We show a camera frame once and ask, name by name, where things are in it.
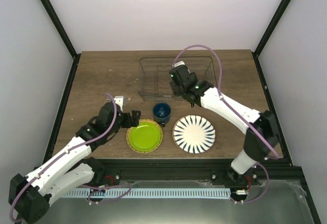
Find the dark blue mug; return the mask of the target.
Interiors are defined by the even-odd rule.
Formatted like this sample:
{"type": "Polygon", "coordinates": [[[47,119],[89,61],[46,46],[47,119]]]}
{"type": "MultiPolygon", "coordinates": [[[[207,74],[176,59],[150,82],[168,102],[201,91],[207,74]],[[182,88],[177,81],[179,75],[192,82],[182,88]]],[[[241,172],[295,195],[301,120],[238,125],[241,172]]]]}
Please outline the dark blue mug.
{"type": "Polygon", "coordinates": [[[167,103],[157,103],[152,108],[154,121],[161,127],[165,127],[170,120],[171,107],[167,103]]]}

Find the grey wire dish rack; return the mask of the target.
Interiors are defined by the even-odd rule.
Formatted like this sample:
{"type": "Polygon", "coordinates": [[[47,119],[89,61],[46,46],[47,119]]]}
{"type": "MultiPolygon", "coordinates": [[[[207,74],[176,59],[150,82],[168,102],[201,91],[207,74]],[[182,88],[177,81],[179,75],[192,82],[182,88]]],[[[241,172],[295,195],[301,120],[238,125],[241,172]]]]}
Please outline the grey wire dish rack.
{"type": "Polygon", "coordinates": [[[138,94],[145,101],[162,101],[181,99],[173,94],[170,82],[180,83],[198,80],[208,81],[215,85],[214,60],[210,56],[179,57],[177,62],[184,61],[185,65],[172,68],[174,56],[143,57],[139,60],[138,94]]]}

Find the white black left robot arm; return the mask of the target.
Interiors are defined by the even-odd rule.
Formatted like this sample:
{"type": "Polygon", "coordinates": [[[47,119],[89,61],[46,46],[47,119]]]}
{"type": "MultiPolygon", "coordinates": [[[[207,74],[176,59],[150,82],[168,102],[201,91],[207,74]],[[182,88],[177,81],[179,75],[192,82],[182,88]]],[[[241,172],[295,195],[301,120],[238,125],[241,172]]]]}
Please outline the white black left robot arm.
{"type": "Polygon", "coordinates": [[[105,177],[104,166],[90,154],[121,128],[139,125],[141,111],[125,113],[122,107],[121,97],[105,103],[56,155],[27,175],[17,174],[11,179],[8,202],[12,222],[39,221],[57,199],[77,187],[104,190],[115,184],[105,177]]]}

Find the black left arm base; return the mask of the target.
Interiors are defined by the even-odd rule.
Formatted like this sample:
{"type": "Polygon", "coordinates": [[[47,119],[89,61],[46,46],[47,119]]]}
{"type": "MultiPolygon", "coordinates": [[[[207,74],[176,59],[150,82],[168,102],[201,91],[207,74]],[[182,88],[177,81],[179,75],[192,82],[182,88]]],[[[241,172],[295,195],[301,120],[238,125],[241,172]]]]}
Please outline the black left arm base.
{"type": "Polygon", "coordinates": [[[93,178],[89,183],[86,183],[87,186],[92,187],[104,187],[104,186],[115,186],[118,185],[120,182],[119,178],[116,176],[105,175],[101,178],[93,178]]]}

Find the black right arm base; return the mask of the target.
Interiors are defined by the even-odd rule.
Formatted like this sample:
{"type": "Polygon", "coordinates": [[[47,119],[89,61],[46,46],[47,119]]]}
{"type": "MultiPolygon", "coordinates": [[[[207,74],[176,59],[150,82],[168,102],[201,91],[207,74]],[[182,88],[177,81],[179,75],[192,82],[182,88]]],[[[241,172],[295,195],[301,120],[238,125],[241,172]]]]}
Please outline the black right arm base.
{"type": "Polygon", "coordinates": [[[248,185],[258,185],[250,173],[238,174],[231,167],[211,170],[211,181],[215,185],[223,185],[226,188],[246,188],[248,185]]]}

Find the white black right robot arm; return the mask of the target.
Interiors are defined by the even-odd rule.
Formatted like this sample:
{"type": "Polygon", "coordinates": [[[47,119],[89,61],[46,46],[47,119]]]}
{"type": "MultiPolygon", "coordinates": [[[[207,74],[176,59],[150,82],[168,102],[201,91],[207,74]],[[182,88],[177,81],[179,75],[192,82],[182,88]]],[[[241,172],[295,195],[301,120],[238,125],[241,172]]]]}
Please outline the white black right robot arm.
{"type": "Polygon", "coordinates": [[[232,161],[227,171],[228,181],[234,185],[245,179],[245,173],[257,163],[274,153],[275,146],[281,142],[275,115],[267,110],[259,112],[246,107],[224,95],[213,84],[199,81],[184,62],[175,64],[169,71],[172,78],[170,86],[175,96],[182,97],[191,106],[198,105],[208,109],[237,127],[244,135],[242,151],[232,161]]]}

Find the white blue striped plate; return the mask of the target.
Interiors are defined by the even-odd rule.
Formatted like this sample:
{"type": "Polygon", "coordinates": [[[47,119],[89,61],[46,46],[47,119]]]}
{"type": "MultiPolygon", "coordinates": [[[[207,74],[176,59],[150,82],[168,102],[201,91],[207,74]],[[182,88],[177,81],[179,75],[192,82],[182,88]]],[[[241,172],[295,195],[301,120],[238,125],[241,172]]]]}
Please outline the white blue striped plate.
{"type": "Polygon", "coordinates": [[[207,152],[216,139],[212,123],[199,115],[180,118],[173,127],[172,135],[176,146],[190,154],[207,152]]]}

